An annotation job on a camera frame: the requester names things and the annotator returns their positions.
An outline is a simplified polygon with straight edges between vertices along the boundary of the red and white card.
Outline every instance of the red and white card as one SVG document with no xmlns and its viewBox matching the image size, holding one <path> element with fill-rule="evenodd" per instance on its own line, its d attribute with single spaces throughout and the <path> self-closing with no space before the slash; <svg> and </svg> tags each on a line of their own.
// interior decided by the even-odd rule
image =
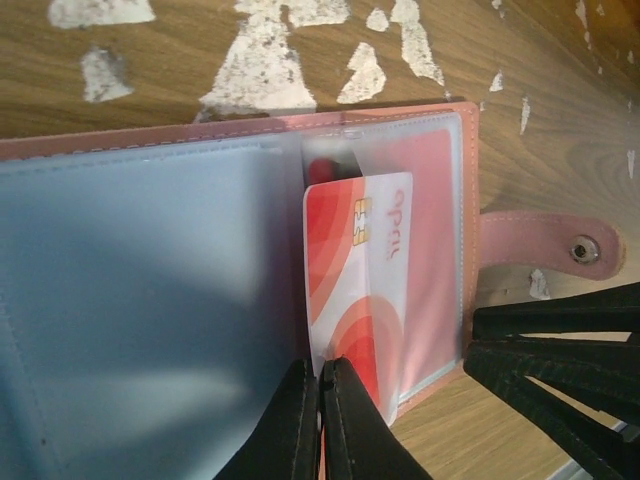
<svg viewBox="0 0 640 480">
<path fill-rule="evenodd" d="M 391 423 L 407 308 L 411 173 L 322 183 L 304 199 L 307 318 L 316 374 L 346 356 Z"/>
</svg>

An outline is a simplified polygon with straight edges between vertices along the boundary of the wooden table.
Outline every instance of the wooden table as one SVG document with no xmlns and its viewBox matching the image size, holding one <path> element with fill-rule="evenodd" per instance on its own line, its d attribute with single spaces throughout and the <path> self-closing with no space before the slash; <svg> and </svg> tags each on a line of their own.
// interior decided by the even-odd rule
<svg viewBox="0 0 640 480">
<path fill-rule="evenodd" d="M 58 7 L 65 4 L 57 2 Z M 270 48 L 269 41 L 284 44 L 279 45 L 280 54 L 274 53 L 273 63 L 258 59 L 256 65 L 273 65 L 276 74 L 292 64 L 299 68 L 289 73 L 299 88 L 295 101 L 284 95 L 269 103 L 246 85 L 245 97 L 238 96 L 233 85 L 222 82 L 227 90 L 220 90 L 220 85 L 217 90 L 220 110 L 260 114 L 260 108 L 252 108 L 260 102 L 272 113 L 308 110 L 314 103 L 318 111 L 347 108 L 337 99 L 344 101 L 341 92 L 354 74 L 348 68 L 350 60 L 365 43 L 369 47 L 360 48 L 369 63 L 358 68 L 368 69 L 369 75 L 380 76 L 382 71 L 386 83 L 382 89 L 380 78 L 369 84 L 364 96 L 371 98 L 358 106 L 441 102 L 445 96 L 482 102 L 483 210 L 565 211 L 602 217 L 619 227 L 628 244 L 623 272 L 604 283 L 546 272 L 552 296 L 640 279 L 640 166 L 633 175 L 630 172 L 634 152 L 640 151 L 636 0 L 398 0 L 396 7 L 403 9 L 394 15 L 394 0 L 359 0 L 348 2 L 348 18 L 341 17 L 341 2 L 335 0 L 298 2 L 298 7 L 288 2 L 288 8 L 273 1 L 275 13 L 266 10 L 266 0 L 150 0 L 147 8 L 155 15 L 153 21 L 73 29 L 52 25 L 47 15 L 50 3 L 3 2 L 0 137 L 220 118 L 215 109 L 203 109 L 199 99 L 212 91 L 216 75 L 225 68 L 227 78 L 262 73 L 234 73 L 234 66 L 242 62 L 227 58 L 239 34 L 251 29 L 263 35 L 249 38 L 262 41 L 262 46 L 253 44 L 255 52 Z M 236 9 L 236 3 L 253 13 L 237 11 L 243 7 Z M 310 25 L 314 21 L 305 18 L 308 5 L 318 4 L 330 8 L 324 20 L 315 23 L 334 24 Z M 411 23 L 407 18 L 415 15 L 417 6 L 419 17 Z M 142 7 L 135 18 L 149 16 Z M 386 31 L 367 27 L 374 7 L 392 20 Z M 376 15 L 378 22 L 371 20 L 370 26 L 381 29 L 384 21 L 379 12 Z M 64 25 L 60 18 L 54 23 Z M 409 42 L 420 36 L 419 25 L 428 34 L 444 86 L 428 76 L 418 77 L 402 58 L 403 28 Z M 371 63 L 372 49 L 379 69 Z M 131 93 L 98 101 L 110 95 L 98 85 L 97 94 L 95 88 L 87 94 L 92 101 L 85 100 L 81 59 L 89 52 L 121 62 L 121 87 Z M 421 65 L 429 66 L 424 60 Z M 264 80 L 282 80 L 266 70 Z M 498 72 L 504 88 L 490 92 Z M 530 116 L 521 134 L 524 98 Z M 519 267 L 482 272 L 478 304 L 527 300 L 529 273 Z M 436 478 L 541 479 L 567 460 L 541 432 L 469 378 L 429 398 L 401 418 L 394 431 Z"/>
</svg>

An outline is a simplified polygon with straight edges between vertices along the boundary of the peeling white paint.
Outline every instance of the peeling white paint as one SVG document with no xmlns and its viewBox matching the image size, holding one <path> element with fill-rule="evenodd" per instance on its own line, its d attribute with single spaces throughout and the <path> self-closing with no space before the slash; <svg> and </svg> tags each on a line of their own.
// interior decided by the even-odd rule
<svg viewBox="0 0 640 480">
<path fill-rule="evenodd" d="M 525 95 L 522 97 L 522 114 L 520 116 L 520 135 L 527 129 L 527 123 L 529 123 L 529 116 L 531 115 L 531 105 L 529 105 L 529 97 Z"/>
<path fill-rule="evenodd" d="M 207 123 L 210 121 L 211 113 L 206 109 L 206 107 L 202 107 L 202 109 L 196 114 L 196 117 L 191 123 Z"/>
<path fill-rule="evenodd" d="M 587 48 L 591 50 L 591 34 L 589 32 L 584 32 L 584 41 L 587 42 Z"/>
<path fill-rule="evenodd" d="M 629 178 L 633 180 L 633 171 L 636 165 L 636 151 L 629 150 L 627 151 L 627 165 L 629 168 Z"/>
<path fill-rule="evenodd" d="M 420 25 L 420 10 L 415 0 L 396 0 L 391 21 L 402 28 L 402 59 L 418 77 L 426 77 L 444 86 L 444 74 L 436 65 L 426 30 Z"/>
<path fill-rule="evenodd" d="M 51 25 L 64 29 L 145 23 L 156 18 L 149 0 L 53 0 L 48 17 Z"/>
<path fill-rule="evenodd" d="M 536 300 L 551 300 L 549 293 L 549 285 L 547 279 L 541 270 L 534 270 L 529 275 L 529 282 L 531 287 L 529 288 L 529 295 Z"/>
<path fill-rule="evenodd" d="M 389 20 L 382 10 L 373 9 L 367 17 L 367 28 L 376 32 L 385 32 L 389 28 Z"/>
<path fill-rule="evenodd" d="M 338 103 L 368 100 L 384 88 L 387 77 L 378 65 L 374 48 L 368 43 L 361 42 L 358 45 L 348 68 L 354 73 L 338 95 Z"/>
<path fill-rule="evenodd" d="M 246 5 L 240 10 L 240 4 Z M 247 13 L 257 13 L 281 5 L 289 7 L 289 22 L 295 27 L 310 27 L 314 25 L 339 25 L 347 21 L 350 15 L 346 0 L 240 0 L 236 10 Z"/>
<path fill-rule="evenodd" d="M 589 33 L 589 23 L 587 22 L 587 7 L 584 4 L 584 0 L 578 0 L 576 3 L 576 15 L 582 22 L 582 26 L 585 29 L 584 41 L 587 42 L 587 48 L 591 50 L 591 34 Z"/>
<path fill-rule="evenodd" d="M 315 111 L 317 104 L 304 83 L 298 53 L 287 43 L 290 32 L 280 19 L 282 5 L 277 0 L 236 3 L 236 10 L 249 17 L 241 22 L 212 90 L 200 98 L 204 109 L 221 115 Z M 299 23 L 306 17 L 298 13 L 295 18 Z"/>
<path fill-rule="evenodd" d="M 496 76 L 493 77 L 493 81 L 491 82 L 491 86 L 489 87 L 490 92 L 499 92 L 504 88 L 503 86 L 504 76 L 502 75 L 502 70 L 496 73 Z"/>
<path fill-rule="evenodd" d="M 106 102 L 133 93 L 124 79 L 124 59 L 106 49 L 92 47 L 80 61 L 85 80 L 84 99 Z"/>
<path fill-rule="evenodd" d="M 506 12 L 504 8 L 502 8 L 502 0 L 491 0 L 491 6 L 494 9 L 498 10 L 498 13 L 500 14 L 500 18 L 504 20 Z"/>
<path fill-rule="evenodd" d="M 578 15 L 584 29 L 588 30 L 589 24 L 587 23 L 587 7 L 584 4 L 584 0 L 578 0 L 578 3 L 576 3 L 576 15 Z"/>
</svg>

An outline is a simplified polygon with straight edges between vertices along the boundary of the pink leather strap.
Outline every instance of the pink leather strap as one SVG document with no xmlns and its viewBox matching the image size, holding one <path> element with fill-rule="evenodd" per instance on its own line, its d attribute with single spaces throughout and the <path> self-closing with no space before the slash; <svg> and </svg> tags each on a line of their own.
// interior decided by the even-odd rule
<svg viewBox="0 0 640 480">
<path fill-rule="evenodd" d="M 597 261 L 574 260 L 571 250 L 579 236 L 595 241 L 600 250 Z M 605 280 L 622 268 L 625 249 L 618 232 L 594 218 L 503 211 L 480 216 L 480 252 L 481 267 L 528 265 Z"/>
</svg>

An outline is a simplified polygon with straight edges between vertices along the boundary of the metal snap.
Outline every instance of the metal snap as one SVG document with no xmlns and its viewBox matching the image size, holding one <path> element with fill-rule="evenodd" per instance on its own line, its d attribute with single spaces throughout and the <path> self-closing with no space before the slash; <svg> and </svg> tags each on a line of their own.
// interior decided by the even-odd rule
<svg viewBox="0 0 640 480">
<path fill-rule="evenodd" d="M 579 235 L 573 241 L 571 258 L 581 265 L 591 265 L 600 258 L 600 246 L 593 238 Z"/>
</svg>

